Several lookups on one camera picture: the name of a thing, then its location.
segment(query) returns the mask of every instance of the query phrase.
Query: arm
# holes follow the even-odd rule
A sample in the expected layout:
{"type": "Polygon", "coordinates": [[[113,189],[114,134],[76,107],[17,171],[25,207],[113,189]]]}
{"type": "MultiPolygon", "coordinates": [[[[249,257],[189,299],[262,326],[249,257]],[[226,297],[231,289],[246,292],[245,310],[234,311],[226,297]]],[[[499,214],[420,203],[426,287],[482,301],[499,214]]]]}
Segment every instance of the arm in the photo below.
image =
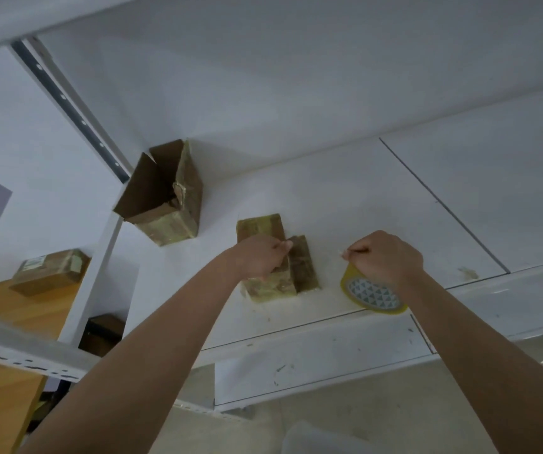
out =
{"type": "Polygon", "coordinates": [[[269,274],[291,246],[258,235],[213,259],[101,359],[19,453],[147,453],[233,289],[269,274]]]}
{"type": "Polygon", "coordinates": [[[500,453],[543,452],[543,366],[426,274],[398,237],[376,231],[343,257],[411,308],[500,453]]]}

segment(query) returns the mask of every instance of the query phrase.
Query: white wall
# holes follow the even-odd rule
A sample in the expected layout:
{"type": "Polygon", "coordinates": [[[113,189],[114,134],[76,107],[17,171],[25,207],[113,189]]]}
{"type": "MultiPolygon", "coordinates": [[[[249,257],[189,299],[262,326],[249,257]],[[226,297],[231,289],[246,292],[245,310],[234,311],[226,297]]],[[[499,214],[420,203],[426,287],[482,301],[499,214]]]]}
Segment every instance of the white wall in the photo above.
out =
{"type": "MultiPolygon", "coordinates": [[[[12,191],[0,219],[0,281],[26,258],[96,243],[121,187],[6,48],[0,48],[0,183],[12,191]]],[[[119,281],[111,285],[126,292],[138,267],[124,261],[134,252],[131,243],[123,247],[110,274],[119,281]]],[[[116,296],[98,309],[127,306],[116,296]]]]}
{"type": "Polygon", "coordinates": [[[205,181],[543,89],[543,0],[139,0],[41,36],[135,159],[205,181]]]}

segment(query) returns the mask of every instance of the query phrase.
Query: forearm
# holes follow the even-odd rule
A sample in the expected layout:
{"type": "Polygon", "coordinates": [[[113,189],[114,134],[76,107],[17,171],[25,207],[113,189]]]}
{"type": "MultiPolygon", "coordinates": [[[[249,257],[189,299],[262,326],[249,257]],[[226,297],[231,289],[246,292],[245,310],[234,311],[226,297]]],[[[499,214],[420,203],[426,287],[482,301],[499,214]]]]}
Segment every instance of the forearm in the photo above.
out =
{"type": "Polygon", "coordinates": [[[501,453],[543,452],[543,366],[422,273],[396,288],[501,453]]]}
{"type": "Polygon", "coordinates": [[[146,453],[240,276],[225,253],[102,359],[21,454],[146,453]]]}

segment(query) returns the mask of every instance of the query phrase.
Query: hand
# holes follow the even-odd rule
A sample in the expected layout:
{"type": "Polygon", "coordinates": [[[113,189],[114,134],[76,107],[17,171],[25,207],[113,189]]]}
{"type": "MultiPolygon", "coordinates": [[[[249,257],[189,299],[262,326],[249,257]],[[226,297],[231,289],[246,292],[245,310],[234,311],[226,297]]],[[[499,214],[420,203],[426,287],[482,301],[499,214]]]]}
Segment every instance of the hand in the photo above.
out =
{"type": "Polygon", "coordinates": [[[281,241],[265,234],[256,234],[229,250],[227,256],[235,265],[240,279],[263,277],[282,264],[282,260],[292,248],[290,240],[281,241]]]}
{"type": "Polygon", "coordinates": [[[424,272],[423,256],[397,236],[375,231],[343,252],[373,282],[395,289],[408,278],[424,272]]]}

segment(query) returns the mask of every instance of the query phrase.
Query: open cardboard box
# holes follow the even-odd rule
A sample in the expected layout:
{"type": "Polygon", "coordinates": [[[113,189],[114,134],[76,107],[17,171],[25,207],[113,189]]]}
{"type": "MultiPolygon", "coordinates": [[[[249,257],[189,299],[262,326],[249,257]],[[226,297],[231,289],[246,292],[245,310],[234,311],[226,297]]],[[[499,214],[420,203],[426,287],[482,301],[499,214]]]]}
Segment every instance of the open cardboard box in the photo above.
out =
{"type": "Polygon", "coordinates": [[[141,154],[114,212],[159,246],[198,235],[202,181],[189,141],[175,140],[141,154]]]}

